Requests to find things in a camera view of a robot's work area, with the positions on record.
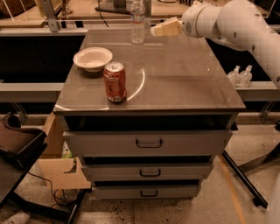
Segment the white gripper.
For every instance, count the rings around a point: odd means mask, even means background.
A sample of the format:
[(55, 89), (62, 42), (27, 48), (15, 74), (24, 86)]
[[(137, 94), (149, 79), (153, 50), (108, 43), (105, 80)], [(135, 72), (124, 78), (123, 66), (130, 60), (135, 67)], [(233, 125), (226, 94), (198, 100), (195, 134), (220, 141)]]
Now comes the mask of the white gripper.
[(163, 22), (163, 25), (152, 26), (150, 33), (155, 37), (178, 36), (181, 33), (179, 26), (182, 24), (183, 32), (187, 36), (216, 39), (221, 35), (217, 26), (220, 11), (220, 6), (194, 1), (183, 13), (181, 23), (177, 17), (170, 17)]

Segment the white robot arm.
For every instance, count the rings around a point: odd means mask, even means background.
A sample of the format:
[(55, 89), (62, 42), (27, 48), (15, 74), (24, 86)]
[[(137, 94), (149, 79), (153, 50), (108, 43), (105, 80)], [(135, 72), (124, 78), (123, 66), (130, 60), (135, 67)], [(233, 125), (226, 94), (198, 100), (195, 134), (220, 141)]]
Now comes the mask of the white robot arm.
[(261, 12), (249, 0), (231, 0), (215, 6), (194, 2), (182, 15), (150, 28), (155, 37), (207, 38), (229, 48), (247, 51), (271, 81), (280, 88), (280, 34), (270, 28)]

